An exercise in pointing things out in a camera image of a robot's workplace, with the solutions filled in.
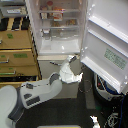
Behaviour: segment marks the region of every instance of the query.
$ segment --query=sticker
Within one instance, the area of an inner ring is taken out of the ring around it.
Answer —
[[[20,53],[20,54],[13,54],[14,58],[28,58],[27,54]]]
[[[106,50],[105,55],[107,59],[109,59],[111,62],[113,62],[115,65],[117,65],[119,68],[123,69],[125,68],[127,62],[123,60],[121,57],[110,51],[109,49]]]
[[[1,58],[6,58],[5,55],[1,55],[0,57],[1,57]]]
[[[13,68],[9,68],[9,70],[13,70]]]
[[[21,8],[20,8],[20,14],[21,14],[21,15],[26,15],[26,14],[27,14],[25,7],[21,7]]]
[[[13,39],[13,35],[12,34],[7,34],[9,39]]]

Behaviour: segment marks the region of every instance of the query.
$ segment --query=door shelf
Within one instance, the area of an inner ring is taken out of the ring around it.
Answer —
[[[128,57],[128,52],[125,51],[122,47],[119,47],[119,45],[116,45],[114,42],[110,41],[109,39],[103,37],[102,35],[98,34],[97,32],[95,32],[93,30],[88,30],[88,32],[90,34],[92,34],[94,37],[96,37],[99,40],[101,40],[102,42],[104,42],[107,45],[111,46],[115,50],[120,51],[120,53],[123,54],[124,56]]]
[[[128,43],[128,36],[123,33],[122,31],[120,31],[119,29],[117,29],[115,26],[113,26],[113,24],[111,24],[108,21],[105,21],[95,15],[91,16],[89,18],[89,21],[97,24],[98,26],[100,26],[101,28],[107,30],[108,32],[110,32],[111,34],[115,35],[116,37],[118,37],[119,39],[125,41],[126,43]]]

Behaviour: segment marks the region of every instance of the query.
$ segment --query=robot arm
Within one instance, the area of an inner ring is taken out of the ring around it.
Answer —
[[[65,83],[80,82],[82,74],[74,76],[70,69],[69,63],[71,63],[73,60],[75,60],[74,56],[69,56],[61,64],[60,73],[53,73],[46,80],[24,82],[22,83],[21,87],[17,89],[15,89],[13,86],[5,86],[0,89],[0,95],[2,97],[0,99],[1,110],[9,110],[6,112],[6,115],[4,114],[4,118],[3,115],[0,115],[0,128],[15,128],[15,124],[22,116],[24,108],[29,109],[35,105],[52,99],[59,94],[62,90],[61,80]],[[11,108],[9,105],[3,105],[6,100],[8,101],[8,99],[11,99],[9,100],[9,103],[12,106]]]
[[[59,74],[53,73],[48,79],[36,81],[34,83],[25,82],[21,85],[20,95],[23,105],[29,109],[37,104],[52,99],[62,90],[61,80],[65,83],[80,82],[82,73],[75,76],[70,69],[70,63],[76,57],[68,56],[61,64]]]
[[[48,79],[37,82],[25,82],[21,85],[20,95],[26,109],[52,99],[62,90],[59,75],[53,73]]]

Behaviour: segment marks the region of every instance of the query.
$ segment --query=open refrigerator door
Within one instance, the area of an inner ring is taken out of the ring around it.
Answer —
[[[81,62],[118,93],[128,92],[128,1],[89,0]]]

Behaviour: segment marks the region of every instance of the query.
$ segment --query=label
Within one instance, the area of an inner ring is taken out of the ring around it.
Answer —
[[[1,57],[1,58],[6,58],[5,55],[1,55],[0,57]]]
[[[106,50],[104,55],[108,60],[113,62],[115,65],[117,65],[119,68],[123,69],[125,68],[127,62],[123,60],[121,57],[110,51],[109,49]]]
[[[9,39],[13,39],[13,35],[12,34],[7,34]]]
[[[27,54],[20,53],[20,54],[13,54],[14,58],[28,58]]]
[[[11,10],[7,10],[8,13],[16,13],[16,14],[20,14],[20,9],[11,9]]]
[[[25,7],[21,7],[20,14],[22,14],[22,15],[26,15],[27,14]]]

